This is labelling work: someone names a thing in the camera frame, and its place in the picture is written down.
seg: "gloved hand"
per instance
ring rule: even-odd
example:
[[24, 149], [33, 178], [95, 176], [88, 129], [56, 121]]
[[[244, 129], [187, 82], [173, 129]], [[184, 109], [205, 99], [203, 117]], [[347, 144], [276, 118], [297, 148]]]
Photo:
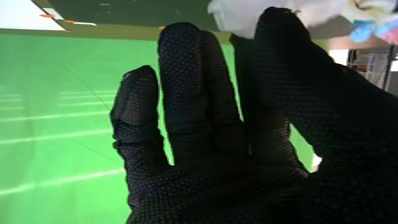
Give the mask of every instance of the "gloved hand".
[[248, 96], [244, 113], [256, 115], [242, 122], [221, 45], [194, 25], [162, 31], [159, 56], [175, 166], [150, 66], [125, 75], [111, 113], [129, 173], [129, 223], [292, 223], [308, 171], [283, 112], [256, 109], [256, 96]]

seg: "green screen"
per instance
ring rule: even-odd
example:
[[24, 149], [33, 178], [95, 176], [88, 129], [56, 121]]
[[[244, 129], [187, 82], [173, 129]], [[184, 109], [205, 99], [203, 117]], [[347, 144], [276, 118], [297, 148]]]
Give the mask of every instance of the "green screen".
[[[0, 35], [2, 224], [125, 223], [109, 111], [123, 74], [157, 60], [153, 41]], [[296, 131], [294, 142], [312, 168]]]

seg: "black glove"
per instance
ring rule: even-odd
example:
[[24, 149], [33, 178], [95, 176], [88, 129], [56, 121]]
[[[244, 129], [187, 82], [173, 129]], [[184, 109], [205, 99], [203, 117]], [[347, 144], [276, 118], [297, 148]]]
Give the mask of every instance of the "black glove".
[[303, 223], [398, 223], [397, 98], [335, 63], [290, 10], [267, 9], [253, 47], [239, 37], [233, 43], [258, 105], [276, 103], [324, 157], [304, 181]]
[[214, 34], [175, 24], [159, 44], [177, 166], [164, 154], [159, 81], [146, 66], [125, 75], [111, 113], [129, 173], [129, 223], [292, 223], [308, 171], [288, 141], [287, 118], [280, 112], [278, 122], [267, 118], [267, 130], [253, 126], [264, 116], [242, 123]]

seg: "wall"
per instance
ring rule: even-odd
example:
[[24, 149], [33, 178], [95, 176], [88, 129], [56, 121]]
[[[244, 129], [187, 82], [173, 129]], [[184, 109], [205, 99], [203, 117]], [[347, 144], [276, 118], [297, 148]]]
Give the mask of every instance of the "wall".
[[[157, 43], [0, 35], [0, 49], [0, 223], [125, 223], [109, 111], [125, 72], [157, 67]], [[312, 167], [297, 132], [294, 142]]]

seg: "finger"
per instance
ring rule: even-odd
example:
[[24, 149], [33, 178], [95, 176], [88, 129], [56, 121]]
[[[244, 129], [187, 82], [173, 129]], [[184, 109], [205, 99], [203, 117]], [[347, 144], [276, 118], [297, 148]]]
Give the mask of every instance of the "finger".
[[171, 25], [161, 36], [161, 75], [166, 126], [177, 164], [209, 155], [212, 126], [201, 66], [201, 31], [194, 25]]
[[157, 76], [152, 67], [145, 66], [125, 75], [111, 112], [114, 146], [132, 181], [143, 175], [152, 176], [168, 166], [157, 105]]
[[235, 66], [240, 86], [242, 112], [248, 138], [255, 159], [265, 164], [306, 170], [290, 142], [290, 121], [272, 100], [260, 100], [256, 83], [256, 46], [255, 41], [232, 37], [235, 46]]
[[210, 101], [209, 116], [214, 127], [212, 145], [217, 151], [249, 155], [228, 64], [219, 40], [209, 31], [201, 32], [201, 52]]

